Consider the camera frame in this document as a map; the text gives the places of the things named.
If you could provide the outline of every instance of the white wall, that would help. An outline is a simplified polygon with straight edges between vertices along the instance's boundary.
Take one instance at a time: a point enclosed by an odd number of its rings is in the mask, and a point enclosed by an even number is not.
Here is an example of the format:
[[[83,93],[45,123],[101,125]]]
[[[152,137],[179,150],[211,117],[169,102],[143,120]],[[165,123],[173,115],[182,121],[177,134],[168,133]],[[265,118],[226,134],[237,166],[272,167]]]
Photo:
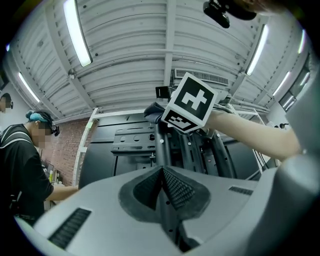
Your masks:
[[[282,106],[279,104],[279,102],[276,102],[272,105],[270,108],[269,114],[266,116],[266,118],[272,122],[272,126],[279,126],[280,124],[288,124],[288,120],[286,118],[286,112],[282,108]]]
[[[7,109],[6,113],[0,112],[0,131],[4,131],[8,126],[26,123],[26,112],[30,107],[20,97],[16,89],[9,82],[2,90],[1,95],[8,93],[13,101],[13,109]]]

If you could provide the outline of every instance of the black t-shirt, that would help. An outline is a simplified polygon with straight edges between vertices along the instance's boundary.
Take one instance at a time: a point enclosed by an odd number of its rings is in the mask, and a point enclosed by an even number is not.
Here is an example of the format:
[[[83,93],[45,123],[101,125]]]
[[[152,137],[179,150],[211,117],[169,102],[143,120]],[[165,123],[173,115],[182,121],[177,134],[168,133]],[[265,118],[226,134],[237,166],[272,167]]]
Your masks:
[[[23,124],[10,128],[3,141],[17,131],[30,134]],[[21,196],[18,201],[18,213],[34,218],[28,221],[33,224],[44,213],[44,201],[52,193],[53,186],[41,165],[39,153],[35,146],[27,141],[16,141],[2,149],[4,171],[8,174],[10,191],[8,193]]]

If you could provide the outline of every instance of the bottle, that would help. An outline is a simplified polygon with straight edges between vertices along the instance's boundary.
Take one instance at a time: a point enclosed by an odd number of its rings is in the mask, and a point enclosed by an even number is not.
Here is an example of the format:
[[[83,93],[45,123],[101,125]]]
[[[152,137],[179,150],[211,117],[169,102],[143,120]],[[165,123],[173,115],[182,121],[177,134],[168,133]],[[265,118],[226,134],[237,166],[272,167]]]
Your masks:
[[[49,181],[52,182],[52,174],[54,173],[54,170],[50,171]]]

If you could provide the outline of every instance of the air conditioner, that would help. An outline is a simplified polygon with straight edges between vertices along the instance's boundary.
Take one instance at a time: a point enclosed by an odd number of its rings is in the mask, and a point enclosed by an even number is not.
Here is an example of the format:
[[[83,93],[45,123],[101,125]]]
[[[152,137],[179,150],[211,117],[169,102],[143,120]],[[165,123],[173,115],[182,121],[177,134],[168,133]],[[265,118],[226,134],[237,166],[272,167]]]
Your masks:
[[[229,85],[229,80],[227,78],[209,74],[209,73],[202,73],[202,72],[197,72],[197,71],[192,71],[192,70],[186,70],[186,69],[175,69],[174,70],[174,78],[177,79],[182,79],[186,72],[190,73],[191,75],[195,76],[196,78],[202,80],[202,81],[207,81],[207,82],[212,82],[216,84],[220,84],[223,86],[228,86]]]

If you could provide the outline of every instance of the vent grille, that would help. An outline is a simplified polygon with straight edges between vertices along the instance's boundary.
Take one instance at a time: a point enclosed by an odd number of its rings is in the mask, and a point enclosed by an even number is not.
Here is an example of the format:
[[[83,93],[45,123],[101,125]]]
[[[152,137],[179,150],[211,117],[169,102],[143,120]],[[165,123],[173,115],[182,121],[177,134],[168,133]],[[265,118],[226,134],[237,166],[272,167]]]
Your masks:
[[[66,249],[81,226],[85,223],[90,213],[91,211],[89,210],[81,208],[76,209],[69,216],[69,218],[67,218],[66,221],[53,233],[53,235],[49,238],[49,241],[62,249]]]
[[[244,195],[248,195],[251,196],[252,193],[254,192],[251,189],[247,189],[247,188],[243,188],[243,187],[238,187],[238,186],[232,186],[229,188],[229,190],[236,192],[236,193],[240,193],[240,194],[244,194]]]
[[[213,82],[213,83],[221,84],[224,86],[229,85],[229,80],[224,77],[213,75],[213,74],[208,74],[208,73],[183,70],[183,69],[176,69],[175,70],[175,78],[183,78],[187,72],[190,73],[191,75],[195,76],[196,78],[203,80],[203,81]]]

